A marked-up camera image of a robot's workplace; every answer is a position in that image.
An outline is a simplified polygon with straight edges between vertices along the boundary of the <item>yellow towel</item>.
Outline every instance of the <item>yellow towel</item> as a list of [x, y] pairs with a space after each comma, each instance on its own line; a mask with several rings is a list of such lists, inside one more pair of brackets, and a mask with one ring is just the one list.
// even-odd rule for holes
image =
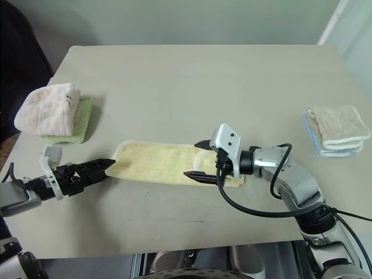
[[[106, 169], [106, 175], [125, 180], [175, 185], [207, 185], [196, 182], [184, 171], [204, 171], [216, 174], [216, 153], [184, 144], [161, 144], [126, 141], [118, 146], [112, 159], [116, 163]], [[227, 178], [225, 186], [238, 187], [240, 179]]]

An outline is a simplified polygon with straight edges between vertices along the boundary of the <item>stack of towels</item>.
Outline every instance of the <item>stack of towels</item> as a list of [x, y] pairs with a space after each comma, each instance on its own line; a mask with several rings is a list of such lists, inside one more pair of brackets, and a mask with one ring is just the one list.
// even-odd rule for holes
[[371, 131], [350, 105], [338, 108], [312, 106], [303, 113], [318, 157], [351, 157], [363, 149]]
[[41, 136], [44, 142], [80, 144], [93, 108], [90, 98], [80, 99], [80, 94], [72, 83], [36, 89], [23, 102], [14, 125], [21, 132]]

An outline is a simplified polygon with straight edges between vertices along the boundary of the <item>table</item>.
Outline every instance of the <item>table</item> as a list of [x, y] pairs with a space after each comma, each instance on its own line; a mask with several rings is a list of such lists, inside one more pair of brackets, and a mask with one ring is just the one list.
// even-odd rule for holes
[[[91, 96], [96, 107], [86, 142], [63, 144], [61, 164], [110, 158], [125, 140], [193, 144], [226, 122], [246, 147], [292, 143], [295, 160], [317, 178], [329, 205], [372, 217], [372, 140], [355, 158], [319, 159], [302, 119], [309, 105], [349, 103], [372, 127], [372, 101], [333, 46], [74, 46], [49, 84], [67, 82]], [[17, 177], [41, 175], [43, 145], [22, 133], [5, 169], [14, 162]], [[271, 197], [269, 184], [254, 177], [227, 191], [252, 208], [286, 210]], [[372, 232], [368, 222], [346, 219], [356, 232]], [[38, 258], [301, 239], [293, 218], [241, 213], [215, 187], [115, 178], [6, 222], [24, 251]]]

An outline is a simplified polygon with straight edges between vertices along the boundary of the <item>green towel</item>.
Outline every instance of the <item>green towel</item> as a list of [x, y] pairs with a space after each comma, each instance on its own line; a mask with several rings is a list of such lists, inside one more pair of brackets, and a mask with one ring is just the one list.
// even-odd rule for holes
[[74, 117], [74, 131], [72, 136], [44, 135], [42, 140], [49, 144], [58, 144], [60, 142], [72, 142], [80, 144], [84, 141], [85, 131], [88, 127], [89, 117], [93, 110], [93, 103], [90, 98], [84, 98], [79, 101], [79, 105]]

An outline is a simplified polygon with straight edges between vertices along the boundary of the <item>folded towel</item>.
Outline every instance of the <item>folded towel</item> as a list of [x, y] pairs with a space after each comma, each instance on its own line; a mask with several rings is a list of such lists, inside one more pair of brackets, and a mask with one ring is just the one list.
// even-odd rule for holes
[[305, 121], [305, 125], [307, 128], [307, 131], [309, 132], [310, 138], [314, 144], [316, 154], [319, 158], [352, 157], [352, 156], [358, 155], [359, 152], [363, 149], [363, 144], [358, 148], [352, 148], [352, 149], [343, 149], [343, 150], [325, 149], [321, 145], [321, 135], [320, 135], [319, 128], [316, 122], [307, 114], [307, 112], [303, 113], [303, 119]]
[[60, 142], [72, 142], [74, 144], [80, 144], [84, 141], [85, 132], [88, 127], [90, 115], [93, 110], [93, 103], [90, 98], [80, 99], [76, 114], [74, 117], [74, 131], [71, 136], [62, 135], [45, 135], [41, 137], [44, 142], [50, 144], [58, 144]]
[[325, 149], [360, 148], [371, 137], [371, 131], [362, 122], [358, 111], [350, 105], [338, 108], [312, 106], [308, 115], [319, 127], [321, 144]]
[[79, 97], [80, 90], [75, 90], [71, 83], [36, 89], [24, 100], [14, 125], [31, 135], [70, 136]]
[[[216, 172], [216, 153], [185, 144], [160, 144], [143, 141], [126, 141], [119, 145], [112, 159], [116, 163], [106, 169], [107, 176], [173, 185], [205, 185], [184, 175], [197, 170], [206, 174]], [[242, 178], [227, 178], [225, 186], [237, 187]]]

